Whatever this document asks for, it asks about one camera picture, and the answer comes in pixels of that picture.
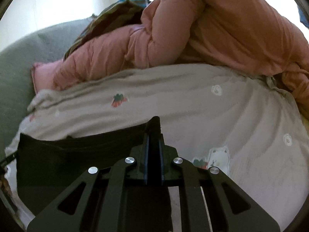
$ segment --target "black cloth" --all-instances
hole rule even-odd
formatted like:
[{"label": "black cloth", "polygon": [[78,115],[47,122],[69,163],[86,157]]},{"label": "black cloth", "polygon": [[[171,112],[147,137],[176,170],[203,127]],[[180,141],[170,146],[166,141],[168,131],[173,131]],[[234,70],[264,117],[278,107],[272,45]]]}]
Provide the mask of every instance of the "black cloth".
[{"label": "black cloth", "polygon": [[[17,191],[20,199],[34,215],[39,214],[89,167],[108,168],[127,157],[132,147],[143,144],[145,132],[152,132],[157,136],[161,132],[160,119],[154,117],[148,123],[134,127],[58,141],[42,141],[21,134],[16,158]],[[131,205],[132,212],[128,212],[132,216],[129,216],[130,220],[137,210],[142,210],[143,215],[140,217],[146,219],[144,225],[147,225],[147,230],[143,227],[138,230],[134,226],[134,231],[152,231],[147,217],[157,224],[161,223],[161,227],[154,227],[160,229],[157,231],[172,231],[171,219],[168,218],[166,222],[166,217],[171,214],[168,188],[159,188],[153,188],[152,192],[145,190],[150,188],[143,187],[137,188],[137,191],[128,191],[133,198],[138,196],[140,200]],[[149,198],[149,195],[158,194],[161,196],[161,203],[155,201],[158,198]],[[148,199],[148,208],[145,208],[143,199]]]}]

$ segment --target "striped fabric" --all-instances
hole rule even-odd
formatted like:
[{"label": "striped fabric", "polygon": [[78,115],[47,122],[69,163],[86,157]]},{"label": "striped fabric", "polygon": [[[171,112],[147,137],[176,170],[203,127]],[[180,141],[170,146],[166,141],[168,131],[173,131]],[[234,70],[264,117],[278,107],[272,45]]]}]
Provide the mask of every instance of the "striped fabric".
[{"label": "striped fabric", "polygon": [[65,53],[63,60],[96,36],[111,32],[129,24],[141,23],[143,10],[150,0],[119,0],[104,9],[99,16],[94,16],[92,22],[83,30],[70,49]]}]

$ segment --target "pillow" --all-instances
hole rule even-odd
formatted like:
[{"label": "pillow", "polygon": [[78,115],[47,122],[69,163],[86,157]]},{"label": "pillow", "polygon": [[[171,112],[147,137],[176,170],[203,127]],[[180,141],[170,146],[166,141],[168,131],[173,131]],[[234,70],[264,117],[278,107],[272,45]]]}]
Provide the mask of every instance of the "pillow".
[{"label": "pillow", "polygon": [[31,68],[31,76],[36,94],[42,89],[55,90],[53,86],[53,75],[57,67],[62,63],[62,59],[47,64],[41,62],[34,63]]}]

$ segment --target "hand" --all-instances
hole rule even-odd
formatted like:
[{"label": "hand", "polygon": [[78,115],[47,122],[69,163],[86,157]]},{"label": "hand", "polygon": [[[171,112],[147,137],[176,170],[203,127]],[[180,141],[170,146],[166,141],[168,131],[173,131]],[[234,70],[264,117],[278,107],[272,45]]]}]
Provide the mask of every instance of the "hand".
[{"label": "hand", "polygon": [[9,196],[12,196],[9,182],[4,178],[4,174],[0,175],[0,189]]}]

